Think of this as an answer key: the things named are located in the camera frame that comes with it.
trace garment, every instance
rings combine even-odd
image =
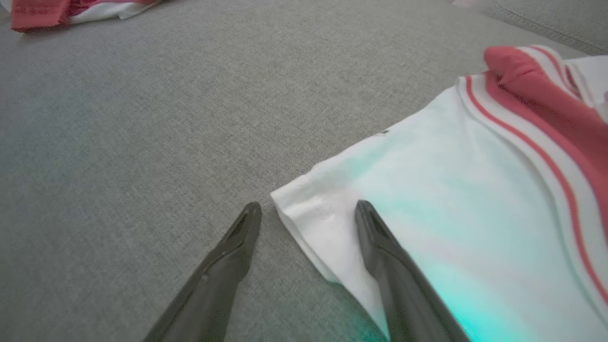
[[[274,191],[311,262],[387,335],[354,224],[370,201],[472,341],[608,338],[603,57],[493,47],[420,112]]]
[[[11,28],[26,32],[35,27],[79,24],[115,16],[128,19],[158,2],[160,0],[13,0]]]

